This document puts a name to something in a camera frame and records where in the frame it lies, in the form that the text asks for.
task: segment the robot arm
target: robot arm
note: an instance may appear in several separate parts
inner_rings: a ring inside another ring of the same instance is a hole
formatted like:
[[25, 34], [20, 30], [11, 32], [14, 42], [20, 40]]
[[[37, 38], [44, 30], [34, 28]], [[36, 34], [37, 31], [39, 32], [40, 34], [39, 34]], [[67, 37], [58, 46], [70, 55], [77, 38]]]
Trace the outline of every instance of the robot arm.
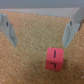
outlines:
[[[80, 29], [84, 19], [84, 0], [0, 0], [0, 10], [24, 12], [41, 15], [51, 15], [57, 17], [71, 18], [70, 23], [66, 24], [63, 35], [63, 47], [67, 47], [73, 39], [75, 33]], [[9, 34], [10, 27], [1, 26], [2, 32], [6, 35], [8, 40], [17, 45], [17, 38], [14, 34], [13, 27], [11, 35]]]

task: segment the cork surface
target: cork surface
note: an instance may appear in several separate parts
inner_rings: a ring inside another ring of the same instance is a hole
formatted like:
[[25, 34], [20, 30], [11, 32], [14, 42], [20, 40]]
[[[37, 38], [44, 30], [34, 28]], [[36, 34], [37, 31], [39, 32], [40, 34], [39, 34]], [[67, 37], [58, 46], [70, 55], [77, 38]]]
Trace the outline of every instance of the cork surface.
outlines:
[[[84, 25], [67, 48], [69, 18], [1, 11], [13, 24], [18, 46], [0, 32], [0, 84], [84, 84]], [[62, 70], [45, 69], [48, 47], [64, 49]]]

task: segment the pink block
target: pink block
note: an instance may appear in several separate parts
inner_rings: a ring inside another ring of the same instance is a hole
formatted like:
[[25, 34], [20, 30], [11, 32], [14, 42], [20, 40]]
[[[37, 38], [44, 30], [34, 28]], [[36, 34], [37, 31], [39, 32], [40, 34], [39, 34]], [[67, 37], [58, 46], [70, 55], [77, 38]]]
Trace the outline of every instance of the pink block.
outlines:
[[46, 57], [46, 69], [60, 71], [63, 65], [64, 50], [60, 48], [48, 48]]

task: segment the block top face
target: block top face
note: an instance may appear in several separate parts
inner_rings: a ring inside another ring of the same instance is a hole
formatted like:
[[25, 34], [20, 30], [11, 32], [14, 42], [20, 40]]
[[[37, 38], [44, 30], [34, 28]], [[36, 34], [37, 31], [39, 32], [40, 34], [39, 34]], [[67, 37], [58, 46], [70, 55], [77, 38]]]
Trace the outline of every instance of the block top face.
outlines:
[[63, 55], [64, 55], [64, 50], [61, 48], [48, 48], [46, 60], [63, 63]]

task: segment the red cube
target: red cube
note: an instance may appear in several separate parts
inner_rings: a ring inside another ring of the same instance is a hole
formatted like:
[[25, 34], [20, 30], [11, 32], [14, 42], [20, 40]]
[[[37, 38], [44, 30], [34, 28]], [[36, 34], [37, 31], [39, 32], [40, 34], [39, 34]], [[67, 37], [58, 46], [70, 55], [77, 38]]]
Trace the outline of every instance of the red cube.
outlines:
[[46, 57], [46, 69], [60, 71], [63, 65], [64, 50], [60, 48], [48, 48]]

